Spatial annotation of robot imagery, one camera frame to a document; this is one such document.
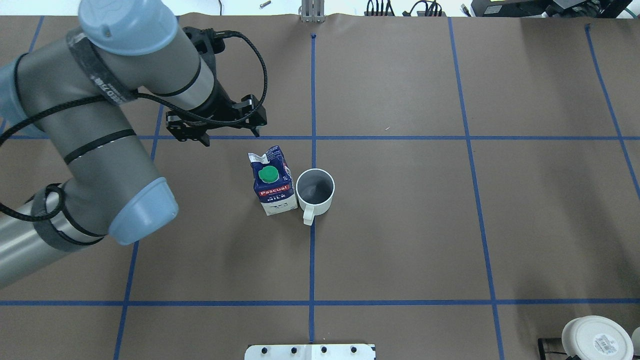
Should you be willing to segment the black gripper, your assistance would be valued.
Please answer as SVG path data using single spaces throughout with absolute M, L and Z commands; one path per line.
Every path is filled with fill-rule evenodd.
M 214 102 L 208 101 L 201 110 L 192 110 L 198 116 L 216 121 L 215 124 L 177 111 L 168 111 L 166 129 L 179 142 L 198 141 L 206 147 L 210 147 L 210 135 L 207 131 L 225 127 L 247 129 L 254 137 L 259 138 L 261 127 L 267 125 L 268 121 L 265 108 L 258 107 L 258 102 L 253 94 L 243 96 L 240 102 L 221 95 Z

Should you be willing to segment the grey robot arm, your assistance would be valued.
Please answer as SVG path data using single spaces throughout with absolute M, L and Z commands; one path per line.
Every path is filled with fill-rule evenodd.
M 126 246 L 164 227 L 179 207 L 122 105 L 151 100 L 179 141 L 208 146 L 208 130 L 266 124 L 259 99 L 227 95 L 215 55 L 237 30 L 180 28 L 160 0 L 83 0 L 64 38 L 1 68 L 1 116 L 48 136 L 72 177 L 18 209 L 1 205 L 1 287 L 110 236 Z

